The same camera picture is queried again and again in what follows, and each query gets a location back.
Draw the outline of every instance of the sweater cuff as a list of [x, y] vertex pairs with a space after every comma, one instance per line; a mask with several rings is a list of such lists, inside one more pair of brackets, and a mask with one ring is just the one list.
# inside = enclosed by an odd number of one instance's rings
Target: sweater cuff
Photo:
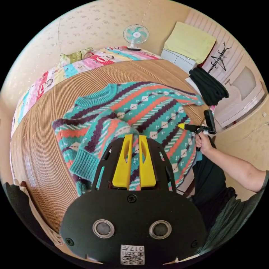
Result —
[[99, 159], [80, 149], [69, 171], [81, 178], [93, 182]]

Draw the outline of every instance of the screw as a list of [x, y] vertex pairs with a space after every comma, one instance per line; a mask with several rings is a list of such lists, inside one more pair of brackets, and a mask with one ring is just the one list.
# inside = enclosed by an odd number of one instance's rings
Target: screw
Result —
[[194, 240], [192, 243], [191, 243], [191, 248], [194, 249], [196, 248], [198, 245], [198, 241], [197, 240]]
[[133, 194], [129, 195], [129, 196], [127, 197], [127, 201], [128, 201], [129, 203], [135, 203], [135, 202], [136, 202], [136, 196], [133, 195]]
[[65, 238], [65, 242], [71, 247], [74, 245], [74, 241], [71, 238]]

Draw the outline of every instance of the striped sweater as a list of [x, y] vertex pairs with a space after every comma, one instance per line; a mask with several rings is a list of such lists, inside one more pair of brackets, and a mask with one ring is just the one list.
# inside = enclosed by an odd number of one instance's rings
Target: striped sweater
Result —
[[201, 159], [194, 135], [177, 126], [191, 122], [182, 106], [192, 104], [202, 105], [203, 101], [196, 94], [153, 82], [108, 84], [99, 92], [79, 97], [63, 118], [52, 122], [78, 195], [91, 189], [109, 143], [130, 133], [134, 139], [129, 189], [140, 189], [139, 134], [162, 144], [178, 187], [194, 162]]

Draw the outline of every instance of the electric fan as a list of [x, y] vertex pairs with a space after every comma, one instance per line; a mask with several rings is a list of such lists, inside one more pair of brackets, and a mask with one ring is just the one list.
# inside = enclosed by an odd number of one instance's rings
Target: electric fan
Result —
[[133, 24], [128, 26], [123, 31], [124, 39], [130, 43], [130, 46], [127, 47], [129, 50], [141, 50], [136, 47], [136, 44], [141, 44], [145, 42], [149, 37], [148, 29], [145, 26], [139, 24]]

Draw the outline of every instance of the drawer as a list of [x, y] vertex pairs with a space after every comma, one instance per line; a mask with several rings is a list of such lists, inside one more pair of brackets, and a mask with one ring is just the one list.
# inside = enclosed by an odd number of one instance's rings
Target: drawer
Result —
[[180, 57], [181, 59], [185, 60], [186, 62], [188, 62], [189, 64], [191, 64], [193, 66], [196, 64], [195, 60], [190, 59], [190, 58], [188, 58], [188, 57], [186, 57], [186, 56], [184, 56], [182, 54], [179, 54], [179, 53], [174, 52], [174, 51], [173, 51], [173, 54], [175, 54], [176, 56]]
[[172, 63], [175, 63], [175, 60], [177, 58], [177, 56], [174, 53], [171, 53], [169, 50], [163, 50], [161, 57]]
[[189, 73], [189, 71], [194, 68], [193, 65], [191, 65], [190, 63], [188, 63], [187, 61], [183, 60], [180, 57], [176, 58], [175, 65], [180, 67], [186, 73]]

